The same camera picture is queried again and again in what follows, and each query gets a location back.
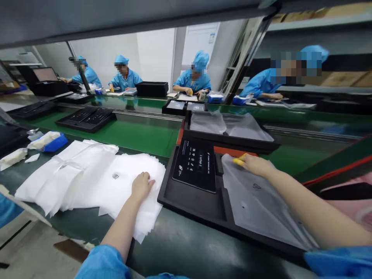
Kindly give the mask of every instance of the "white foam sheet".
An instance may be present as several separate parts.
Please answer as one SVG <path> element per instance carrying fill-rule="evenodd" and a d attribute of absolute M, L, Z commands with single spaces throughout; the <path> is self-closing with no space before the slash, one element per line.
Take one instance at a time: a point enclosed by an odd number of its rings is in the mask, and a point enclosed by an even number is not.
<path fill-rule="evenodd" d="M 141 172 L 155 179 L 142 203 L 133 237 L 142 243 L 155 226 L 162 205 L 157 196 L 165 167 L 148 154 L 115 155 L 119 148 L 92 140 L 74 141 L 42 165 L 17 189 L 19 200 L 36 202 L 45 215 L 58 210 L 100 207 L 99 215 L 116 218 L 132 193 L 133 180 Z"/>
<path fill-rule="evenodd" d="M 237 226 L 307 251 L 318 248 L 265 178 L 234 164 L 228 154 L 222 157 L 222 165 L 224 187 Z"/>

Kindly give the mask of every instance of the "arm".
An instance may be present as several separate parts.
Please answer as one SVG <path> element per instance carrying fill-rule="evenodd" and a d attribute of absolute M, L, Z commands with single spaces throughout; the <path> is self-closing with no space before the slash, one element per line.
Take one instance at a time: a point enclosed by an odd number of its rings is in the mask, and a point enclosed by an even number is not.
<path fill-rule="evenodd" d="M 244 154 L 234 162 L 266 178 L 321 248 L 372 245 L 372 234 L 263 158 Z"/>
<path fill-rule="evenodd" d="M 120 252 L 123 262 L 126 262 L 128 257 L 138 210 L 155 183 L 155 180 L 149 182 L 149 178 L 148 172 L 143 172 L 133 181 L 130 198 L 123 205 L 101 242 L 101 245 L 116 248 Z"/>

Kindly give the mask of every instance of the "white wall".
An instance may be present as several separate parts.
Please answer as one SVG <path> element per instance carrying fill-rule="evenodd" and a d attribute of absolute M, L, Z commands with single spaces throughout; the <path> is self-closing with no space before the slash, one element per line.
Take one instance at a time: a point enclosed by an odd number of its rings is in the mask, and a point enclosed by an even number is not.
<path fill-rule="evenodd" d="M 175 28 L 137 33 L 143 81 L 166 81 L 172 89 Z"/>
<path fill-rule="evenodd" d="M 114 62 L 119 54 L 129 59 L 131 70 L 140 76 L 142 74 L 136 33 L 71 41 L 71 44 L 76 55 L 86 59 L 105 88 L 108 88 L 108 83 L 117 74 Z"/>
<path fill-rule="evenodd" d="M 35 46 L 44 63 L 64 78 L 70 78 L 77 74 L 77 69 L 69 61 L 71 52 L 65 42 L 51 43 Z"/>
<path fill-rule="evenodd" d="M 18 60 L 17 54 L 26 52 L 24 48 L 7 48 L 0 50 L 0 60 Z"/>
<path fill-rule="evenodd" d="M 221 79 L 234 51 L 245 19 L 221 22 L 218 36 L 209 61 L 208 75 L 212 90 L 218 90 Z"/>

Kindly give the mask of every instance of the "white cloth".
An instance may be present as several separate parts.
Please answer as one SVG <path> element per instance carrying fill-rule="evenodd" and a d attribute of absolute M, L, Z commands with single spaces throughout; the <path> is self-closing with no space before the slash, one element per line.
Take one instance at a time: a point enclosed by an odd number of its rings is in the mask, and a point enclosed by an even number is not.
<path fill-rule="evenodd" d="M 10 153 L 9 155 L 3 157 L 0 160 L 0 171 L 3 171 L 10 166 L 18 163 L 19 161 L 23 160 L 27 155 L 27 148 L 20 148 L 16 151 Z"/>

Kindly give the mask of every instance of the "hand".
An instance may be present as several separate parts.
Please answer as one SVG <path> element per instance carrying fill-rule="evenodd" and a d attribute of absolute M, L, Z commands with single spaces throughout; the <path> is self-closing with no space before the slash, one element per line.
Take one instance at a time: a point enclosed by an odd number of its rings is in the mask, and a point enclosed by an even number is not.
<path fill-rule="evenodd" d="M 280 93 L 274 93 L 274 94 L 270 94 L 269 98 L 270 99 L 275 99 L 275 100 L 281 100 L 281 99 L 283 99 L 283 95 L 281 95 Z"/>
<path fill-rule="evenodd" d="M 276 170 L 273 168 L 270 162 L 264 158 L 252 156 L 247 153 L 239 158 L 234 158 L 233 162 L 250 171 L 251 173 L 262 177 L 267 177 L 270 173 Z"/>
<path fill-rule="evenodd" d="M 148 196 L 151 187 L 154 185 L 155 180 L 148 181 L 150 175 L 148 172 L 141 172 L 132 183 L 131 197 L 136 201 L 142 203 Z"/>
<path fill-rule="evenodd" d="M 192 96 L 193 95 L 193 90 L 191 88 L 185 87 L 185 92 L 189 96 Z"/>

